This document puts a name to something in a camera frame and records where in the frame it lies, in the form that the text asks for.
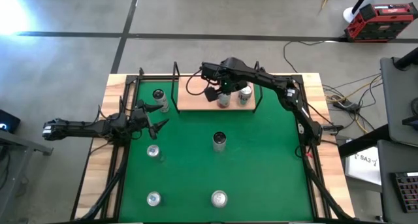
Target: gray floor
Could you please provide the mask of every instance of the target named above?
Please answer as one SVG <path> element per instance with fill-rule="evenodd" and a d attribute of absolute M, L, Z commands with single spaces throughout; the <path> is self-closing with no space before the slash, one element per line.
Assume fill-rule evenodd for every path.
<path fill-rule="evenodd" d="M 14 1 L 20 21 L 0 12 L 9 27 L 26 31 L 121 33 L 131 0 L 7 0 Z M 418 0 L 381 0 L 409 3 Z M 138 0 L 131 33 L 193 33 L 339 37 L 347 24 L 342 11 L 356 0 L 330 0 L 318 14 L 321 0 Z M 400 37 L 416 38 L 418 22 Z M 91 140 L 66 138 L 46 142 L 42 124 L 56 117 L 92 120 L 101 103 L 119 39 L 0 36 L 0 108 L 22 119 L 18 135 L 55 148 L 53 156 L 34 156 L 27 193 L 18 199 L 13 217 L 31 223 L 69 219 Z M 201 61 L 220 62 L 229 56 L 255 61 L 268 72 L 292 72 L 283 58 L 286 42 L 224 40 L 128 39 L 119 73 L 193 72 Z M 402 56 L 416 44 L 290 44 L 287 58 L 299 72 L 319 72 L 324 84 L 336 86 L 379 72 L 379 59 Z M 341 88 L 350 93 L 367 81 Z M 362 110 L 375 127 L 386 123 L 382 88 L 373 91 L 377 104 Z M 360 94 L 353 96 L 358 100 Z M 365 97 L 371 103 L 370 95 Z M 333 122 L 351 120 L 332 111 Z M 358 137 L 355 125 L 341 135 Z M 356 216 L 380 215 L 379 194 L 349 182 Z"/>

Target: wooden board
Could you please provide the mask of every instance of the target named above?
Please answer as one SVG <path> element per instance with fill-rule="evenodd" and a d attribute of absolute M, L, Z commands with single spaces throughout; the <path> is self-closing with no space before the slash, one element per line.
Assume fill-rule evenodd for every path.
<path fill-rule="evenodd" d="M 241 105 L 238 99 L 238 92 L 231 93 L 231 101 L 226 108 L 220 108 L 217 105 L 217 101 L 208 102 L 204 94 L 194 96 L 186 91 L 186 84 L 189 77 L 180 77 L 178 80 L 178 95 L 177 95 L 177 108 L 179 110 L 254 110 L 255 109 L 255 94 L 251 95 L 247 104 Z M 208 85 L 208 82 L 196 76 L 190 80 L 188 90 L 191 93 L 200 93 Z M 248 84 L 251 89 L 254 89 L 252 83 Z"/>
<path fill-rule="evenodd" d="M 123 89 L 125 87 L 125 79 L 127 75 L 128 74 L 111 74 L 109 76 L 102 105 L 105 115 L 116 113 L 118 111 L 119 96 L 123 95 Z M 301 75 L 304 79 L 304 87 L 308 102 L 321 115 L 330 120 L 319 74 L 303 73 Z M 310 109 L 310 114 L 313 120 L 318 121 L 323 125 L 327 124 L 327 122 L 312 109 Z M 330 135 L 323 135 L 323 139 L 335 142 L 335 138 Z M 103 144 L 103 140 L 94 139 L 91 149 L 94 149 Z M 119 151 L 119 155 L 122 154 L 123 148 L 120 148 L 120 150 L 121 151 Z M 334 144 L 323 142 L 320 146 L 318 146 L 318 151 L 325 180 L 325 186 L 334 197 L 335 201 L 342 207 L 342 209 L 351 217 L 354 217 L 354 210 L 351 204 L 346 177 L 342 168 L 338 148 Z M 103 192 L 106 184 L 111 152 L 112 146 L 106 146 L 103 148 L 103 150 L 98 150 L 89 157 L 86 174 L 82 180 L 80 198 L 78 204 L 76 205 L 77 209 L 75 218 L 82 217 Z M 110 217 L 113 215 L 112 212 L 114 207 L 115 190 L 116 188 L 113 190 L 113 195 L 110 199 L 111 202 L 108 209 L 108 214 Z M 319 210 L 319 216 L 324 217 L 321 195 L 316 188 L 315 199 Z"/>

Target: green table surface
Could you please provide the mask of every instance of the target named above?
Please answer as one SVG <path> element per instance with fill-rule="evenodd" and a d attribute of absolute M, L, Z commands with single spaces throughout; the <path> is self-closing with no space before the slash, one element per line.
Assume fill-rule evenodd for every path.
<path fill-rule="evenodd" d="M 177 114 L 169 99 L 171 82 L 142 82 L 139 99 L 154 104 L 152 91 L 157 88 L 166 93 L 170 110 L 151 113 L 151 120 L 170 121 L 157 140 L 144 131 L 142 138 L 131 143 L 120 222 L 313 219 L 302 160 L 294 154 L 298 146 L 295 117 L 281 107 L 273 91 L 263 90 L 264 99 L 255 114 Z M 221 153 L 212 147 L 212 137 L 218 131 L 227 136 Z M 152 144 L 160 147 L 164 161 L 147 156 Z M 215 190 L 228 195 L 226 207 L 212 206 Z M 162 196 L 159 206 L 146 202 L 152 191 Z"/>

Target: soda can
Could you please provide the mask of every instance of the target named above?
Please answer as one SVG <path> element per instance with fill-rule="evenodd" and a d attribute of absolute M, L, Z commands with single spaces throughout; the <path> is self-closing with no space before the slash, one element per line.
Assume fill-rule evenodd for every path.
<path fill-rule="evenodd" d="M 229 106 L 230 101 L 231 101 L 231 93 L 228 93 L 228 94 L 221 93 L 219 94 L 219 97 L 217 98 L 217 105 L 220 108 L 227 108 Z"/>
<path fill-rule="evenodd" d="M 168 112 L 170 110 L 169 102 L 167 101 L 167 98 L 165 97 L 165 93 L 163 90 L 154 90 L 154 92 L 152 92 L 152 97 L 154 98 L 155 103 L 163 105 L 163 107 L 159 109 L 161 112 Z"/>
<path fill-rule="evenodd" d="M 224 191 L 215 191 L 212 194 L 211 201 L 216 208 L 223 208 L 227 205 L 228 196 Z"/>
<path fill-rule="evenodd" d="M 156 158 L 160 161 L 163 160 L 163 153 L 161 153 L 161 150 L 159 149 L 159 147 L 157 145 L 148 146 L 148 149 L 146 150 L 146 153 L 151 158 Z"/>
<path fill-rule="evenodd" d="M 213 137 L 213 145 L 215 152 L 223 152 L 225 146 L 227 145 L 227 136 L 225 133 L 217 132 Z"/>
<path fill-rule="evenodd" d="M 238 94 L 238 98 L 240 99 L 240 104 L 241 105 L 247 104 L 252 94 L 253 94 L 253 90 L 249 86 L 241 89 L 240 93 Z"/>
<path fill-rule="evenodd" d="M 161 195 L 156 192 L 156 191 L 152 191 L 151 193 L 148 194 L 148 196 L 146 197 L 146 202 L 150 205 L 150 206 L 157 206 L 158 204 L 161 203 Z"/>

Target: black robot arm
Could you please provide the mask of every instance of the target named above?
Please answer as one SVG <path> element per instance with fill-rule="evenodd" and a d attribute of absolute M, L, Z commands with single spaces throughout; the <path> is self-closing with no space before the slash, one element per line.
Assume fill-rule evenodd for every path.
<path fill-rule="evenodd" d="M 159 130 L 168 122 L 163 120 L 152 123 L 148 112 L 160 109 L 162 106 L 152 106 L 139 100 L 131 115 L 119 112 L 95 122 L 67 121 L 54 119 L 44 124 L 42 136 L 45 140 L 62 140 L 68 136 L 104 138 L 111 144 L 129 143 L 132 133 L 140 132 L 147 128 L 152 139 L 157 138 Z"/>
<path fill-rule="evenodd" d="M 218 89 L 205 89 L 204 94 L 208 101 L 215 101 L 221 93 L 241 90 L 247 86 L 247 82 L 272 89 L 284 109 L 292 111 L 301 124 L 298 130 L 303 136 L 303 144 L 316 146 L 321 143 L 321 125 L 313 121 L 304 108 L 302 95 L 292 76 L 274 76 L 262 69 L 252 69 L 234 57 L 222 61 L 220 65 L 204 62 L 201 69 L 202 79 L 212 81 L 211 83 L 216 81 L 215 85 L 219 85 Z"/>

